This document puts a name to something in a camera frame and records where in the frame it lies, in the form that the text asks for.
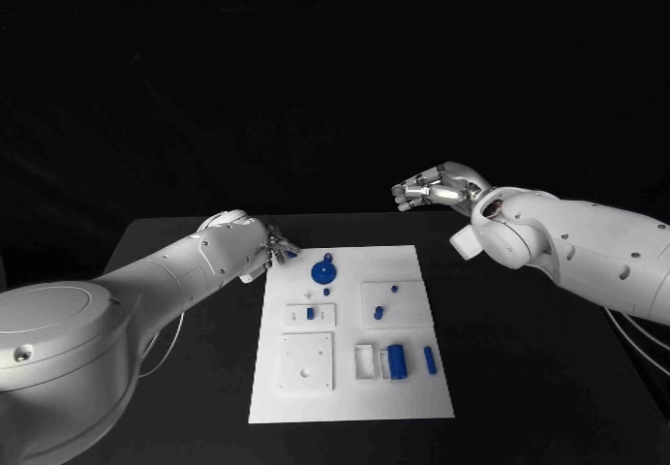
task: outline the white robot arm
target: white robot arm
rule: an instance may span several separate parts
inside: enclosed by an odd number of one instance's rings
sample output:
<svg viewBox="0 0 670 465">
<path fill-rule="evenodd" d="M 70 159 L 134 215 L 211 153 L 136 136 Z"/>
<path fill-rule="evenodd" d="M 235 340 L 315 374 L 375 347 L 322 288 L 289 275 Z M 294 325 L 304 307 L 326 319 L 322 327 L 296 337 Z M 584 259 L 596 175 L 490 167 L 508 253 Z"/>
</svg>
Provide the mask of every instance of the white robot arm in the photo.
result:
<svg viewBox="0 0 670 465">
<path fill-rule="evenodd" d="M 162 328 L 300 249 L 235 210 L 90 282 L 0 294 L 0 464 L 60 465 L 113 428 Z"/>
<path fill-rule="evenodd" d="M 670 230 L 646 215 L 542 191 L 492 187 L 449 162 L 392 188 L 401 211 L 443 203 L 470 217 L 451 237 L 466 260 L 482 251 L 534 266 L 559 287 L 611 310 L 670 325 Z"/>
</svg>

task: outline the small blue piece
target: small blue piece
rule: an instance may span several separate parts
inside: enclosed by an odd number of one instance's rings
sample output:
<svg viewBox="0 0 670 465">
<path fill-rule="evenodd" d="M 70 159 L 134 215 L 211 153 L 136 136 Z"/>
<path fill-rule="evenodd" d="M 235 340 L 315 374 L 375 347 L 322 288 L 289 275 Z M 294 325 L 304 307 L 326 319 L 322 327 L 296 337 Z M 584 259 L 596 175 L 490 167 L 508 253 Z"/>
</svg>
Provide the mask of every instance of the small blue piece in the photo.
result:
<svg viewBox="0 0 670 465">
<path fill-rule="evenodd" d="M 338 270 L 333 265 L 333 255 L 326 254 L 325 260 L 317 262 L 312 267 L 312 279 L 319 284 L 330 284 L 338 276 Z"/>
<path fill-rule="evenodd" d="M 433 350 L 430 347 L 424 347 L 424 353 L 425 353 L 425 363 L 428 364 L 428 373 L 431 375 L 437 374 L 437 367 L 436 367 L 436 360 L 433 358 Z"/>
<path fill-rule="evenodd" d="M 391 379 L 404 380 L 408 377 L 408 365 L 405 364 L 405 352 L 401 344 L 388 346 L 388 367 Z"/>
</svg>

